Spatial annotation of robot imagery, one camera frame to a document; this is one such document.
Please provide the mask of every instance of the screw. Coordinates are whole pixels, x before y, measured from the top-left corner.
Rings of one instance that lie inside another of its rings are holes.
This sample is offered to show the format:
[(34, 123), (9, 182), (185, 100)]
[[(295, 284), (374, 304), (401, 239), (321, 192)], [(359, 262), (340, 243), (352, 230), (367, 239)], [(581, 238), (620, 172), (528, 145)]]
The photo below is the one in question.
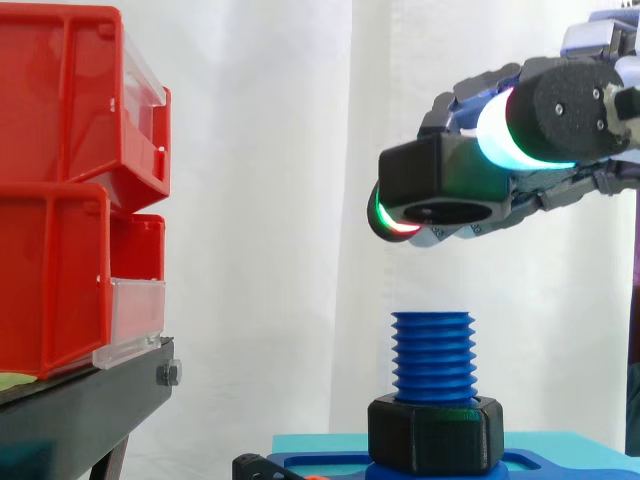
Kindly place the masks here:
[(177, 387), (182, 380), (182, 362), (172, 358), (163, 367), (163, 383), (166, 387)]

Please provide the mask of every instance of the bolt thread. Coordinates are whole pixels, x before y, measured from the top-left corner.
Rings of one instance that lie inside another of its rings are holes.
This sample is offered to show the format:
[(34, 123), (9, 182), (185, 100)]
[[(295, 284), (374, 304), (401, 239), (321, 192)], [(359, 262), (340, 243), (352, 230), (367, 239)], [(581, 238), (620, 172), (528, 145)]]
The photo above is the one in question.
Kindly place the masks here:
[(396, 399), (405, 403), (470, 404), (478, 391), (471, 373), (475, 345), (469, 326), (474, 321), (464, 312), (398, 312), (393, 338), (398, 354), (393, 383)]

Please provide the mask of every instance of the robotic hand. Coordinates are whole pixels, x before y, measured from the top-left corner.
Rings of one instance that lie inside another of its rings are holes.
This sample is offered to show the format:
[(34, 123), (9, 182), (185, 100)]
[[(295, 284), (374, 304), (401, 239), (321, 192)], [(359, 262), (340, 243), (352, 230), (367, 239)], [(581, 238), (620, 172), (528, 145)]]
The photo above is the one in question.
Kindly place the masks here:
[(639, 17), (638, 8), (596, 12), (567, 30), (560, 57), (508, 64), (439, 95), (418, 139), (380, 156), (373, 231), (428, 247), (594, 190), (640, 189)]

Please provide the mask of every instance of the white curtain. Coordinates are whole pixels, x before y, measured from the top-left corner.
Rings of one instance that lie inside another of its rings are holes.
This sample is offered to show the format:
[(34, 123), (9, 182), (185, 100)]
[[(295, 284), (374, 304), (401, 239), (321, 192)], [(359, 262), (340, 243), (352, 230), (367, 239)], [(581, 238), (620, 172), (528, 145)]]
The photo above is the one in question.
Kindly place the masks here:
[(389, 312), (409, 308), (478, 319), (479, 388), (509, 429), (622, 446), (632, 195), (431, 250), (385, 245), (364, 215), (380, 151), (435, 95), (557, 54), (567, 25), (619, 2), (112, 3), (173, 92), (172, 195), (151, 210), (184, 364), (123, 479), (230, 478), (273, 434), (365, 431), (391, 389)]

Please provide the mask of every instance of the red storage bin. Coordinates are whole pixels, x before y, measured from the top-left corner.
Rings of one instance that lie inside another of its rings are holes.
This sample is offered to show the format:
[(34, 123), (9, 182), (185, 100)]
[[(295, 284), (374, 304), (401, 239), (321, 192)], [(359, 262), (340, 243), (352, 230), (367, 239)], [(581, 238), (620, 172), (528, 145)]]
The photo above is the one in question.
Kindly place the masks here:
[(94, 184), (0, 185), (0, 372), (108, 368), (159, 346), (164, 220)]
[(171, 96), (111, 7), (0, 3), (0, 184), (94, 182), (135, 212), (169, 195)]

